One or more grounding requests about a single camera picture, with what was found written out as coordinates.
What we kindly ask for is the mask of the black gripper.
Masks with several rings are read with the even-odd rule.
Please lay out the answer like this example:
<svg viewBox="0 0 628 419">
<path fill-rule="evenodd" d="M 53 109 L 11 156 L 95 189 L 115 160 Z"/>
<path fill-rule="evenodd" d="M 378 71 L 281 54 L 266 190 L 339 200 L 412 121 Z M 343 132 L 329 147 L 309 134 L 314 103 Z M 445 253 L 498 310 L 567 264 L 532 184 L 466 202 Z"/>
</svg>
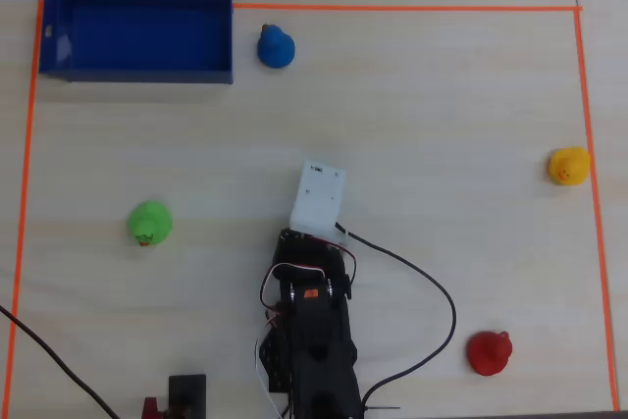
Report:
<svg viewBox="0 0 628 419">
<path fill-rule="evenodd" d="M 290 299 L 290 288 L 331 283 L 334 296 L 352 298 L 353 274 L 344 258 L 353 253 L 339 243 L 299 233 L 280 232 L 272 262 L 272 276 L 279 282 L 280 298 Z"/>
</svg>

